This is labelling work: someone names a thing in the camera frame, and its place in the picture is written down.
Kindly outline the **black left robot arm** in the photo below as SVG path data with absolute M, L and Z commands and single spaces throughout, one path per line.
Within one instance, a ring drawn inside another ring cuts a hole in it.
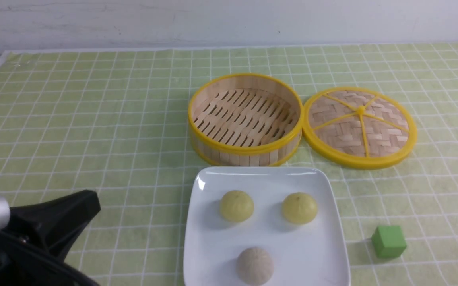
M 65 258 L 100 210 L 93 190 L 17 207 L 0 195 L 0 286 L 96 286 Z

